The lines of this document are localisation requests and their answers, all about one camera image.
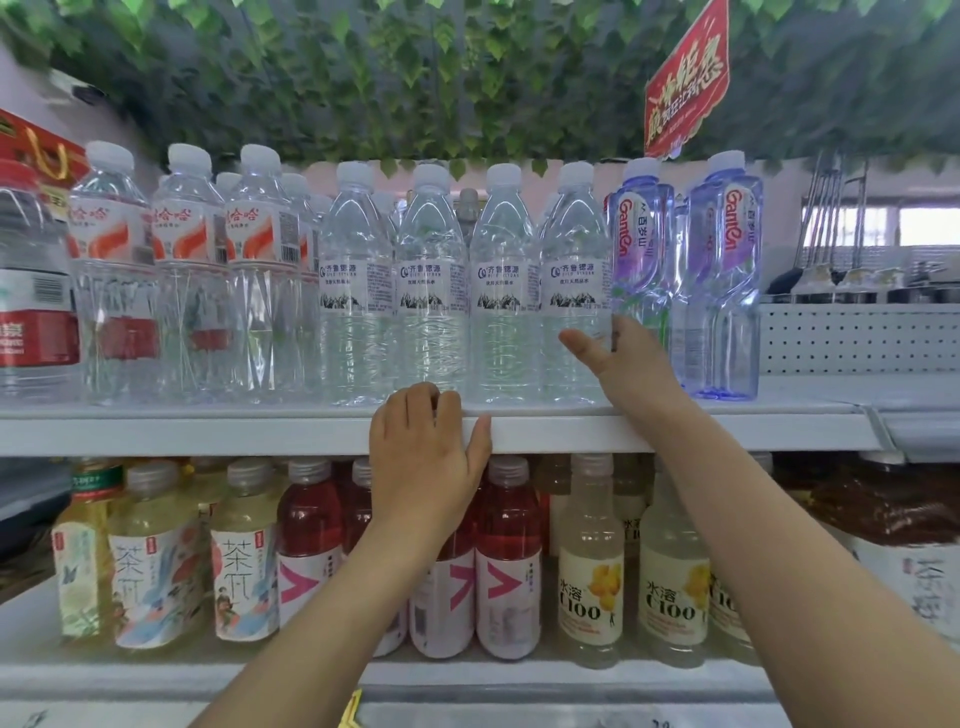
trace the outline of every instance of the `pegboard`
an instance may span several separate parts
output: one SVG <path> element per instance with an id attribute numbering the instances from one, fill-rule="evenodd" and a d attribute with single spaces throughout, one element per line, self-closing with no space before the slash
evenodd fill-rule
<path id="1" fill-rule="evenodd" d="M 960 304 L 764 303 L 760 373 L 960 371 Z"/>

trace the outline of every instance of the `white bottle cap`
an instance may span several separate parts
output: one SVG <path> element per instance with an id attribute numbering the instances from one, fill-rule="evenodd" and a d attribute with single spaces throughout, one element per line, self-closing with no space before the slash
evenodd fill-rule
<path id="1" fill-rule="evenodd" d="M 632 180 L 634 177 L 659 177 L 660 160 L 656 157 L 642 157 L 640 159 L 631 159 L 627 166 L 623 168 L 623 181 Z"/>
<path id="2" fill-rule="evenodd" d="M 87 144 L 86 160 L 93 167 L 105 167 L 128 175 L 133 172 L 133 154 L 130 150 L 108 141 L 91 141 Z"/>
<path id="3" fill-rule="evenodd" d="M 195 147 L 193 144 L 171 144 L 167 148 L 167 158 L 170 160 L 170 169 L 178 171 L 186 169 L 199 172 L 209 177 L 213 171 L 213 162 L 206 149 Z"/>
<path id="4" fill-rule="evenodd" d="M 414 189 L 421 187 L 439 187 L 444 194 L 448 194 L 450 173 L 439 164 L 421 164 L 414 168 Z"/>
<path id="5" fill-rule="evenodd" d="M 498 186 L 519 187 L 522 179 L 523 174 L 515 164 L 495 164 L 487 170 L 487 189 Z"/>
<path id="6" fill-rule="evenodd" d="M 588 161 L 571 161 L 560 168 L 560 189 L 574 184 L 593 184 L 593 165 Z"/>
<path id="7" fill-rule="evenodd" d="M 245 144 L 240 150 L 240 163 L 248 172 L 257 172 L 261 175 L 280 174 L 280 155 L 270 147 Z"/>
<path id="8" fill-rule="evenodd" d="M 359 184 L 373 191 L 373 168 L 363 161 L 342 161 L 337 165 L 337 184 Z"/>
<path id="9" fill-rule="evenodd" d="M 747 158 L 738 149 L 720 152 L 707 160 L 707 173 L 723 172 L 725 169 L 746 169 Z"/>

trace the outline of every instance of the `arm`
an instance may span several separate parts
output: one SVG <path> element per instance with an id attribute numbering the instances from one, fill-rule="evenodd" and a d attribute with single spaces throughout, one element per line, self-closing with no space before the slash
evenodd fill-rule
<path id="1" fill-rule="evenodd" d="M 193 728 L 336 726 L 396 611 L 460 523 L 491 452 L 481 418 L 466 452 L 460 398 L 418 384 L 371 423 L 373 519 L 349 559 Z"/>
<path id="2" fill-rule="evenodd" d="M 955 722 L 960 656 L 684 393 L 653 334 L 615 328 L 615 352 L 561 338 L 663 459 L 793 724 Z"/>

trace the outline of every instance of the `red sign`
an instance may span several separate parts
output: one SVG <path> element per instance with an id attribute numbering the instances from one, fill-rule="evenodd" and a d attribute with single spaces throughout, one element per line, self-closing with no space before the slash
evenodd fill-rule
<path id="1" fill-rule="evenodd" d="M 679 151 L 729 87 L 729 0 L 710 0 L 647 83 L 644 154 L 664 158 Z"/>

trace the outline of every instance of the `large water bottle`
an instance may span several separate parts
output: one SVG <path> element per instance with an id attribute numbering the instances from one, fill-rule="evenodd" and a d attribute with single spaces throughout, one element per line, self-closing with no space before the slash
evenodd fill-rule
<path id="1" fill-rule="evenodd" d="M 86 145 L 90 171 L 70 191 L 67 250 L 74 258 L 84 390 L 97 403 L 156 401 L 160 346 L 150 203 L 133 182 L 133 155 Z"/>
<path id="2" fill-rule="evenodd" d="M 447 200 L 450 175 L 414 170 L 414 197 L 396 246 L 397 386 L 460 389 L 467 370 L 467 246 Z"/>
<path id="3" fill-rule="evenodd" d="M 248 144 L 227 202 L 227 256 L 237 311 L 234 386 L 246 401 L 290 399 L 302 384 L 299 220 L 280 185 L 280 157 Z"/>
<path id="4" fill-rule="evenodd" d="M 520 199 L 519 167 L 495 164 L 487 190 L 469 250 L 469 398 L 523 404 L 540 398 L 540 242 Z"/>
<path id="5" fill-rule="evenodd" d="M 210 155 L 171 144 L 170 175 L 154 195 L 157 322 L 164 394 L 222 400 L 232 381 L 233 297 L 224 199 L 210 184 Z"/>
<path id="6" fill-rule="evenodd" d="M 603 211 L 593 199 L 593 166 L 576 161 L 560 171 L 560 200 L 543 227 L 542 361 L 546 400 L 563 404 L 605 402 L 603 390 L 586 365 L 557 338 L 579 328 L 611 342 L 613 249 Z"/>
<path id="7" fill-rule="evenodd" d="M 337 166 L 320 243 L 320 380 L 325 402 L 375 405 L 392 391 L 394 248 L 373 206 L 373 170 Z"/>

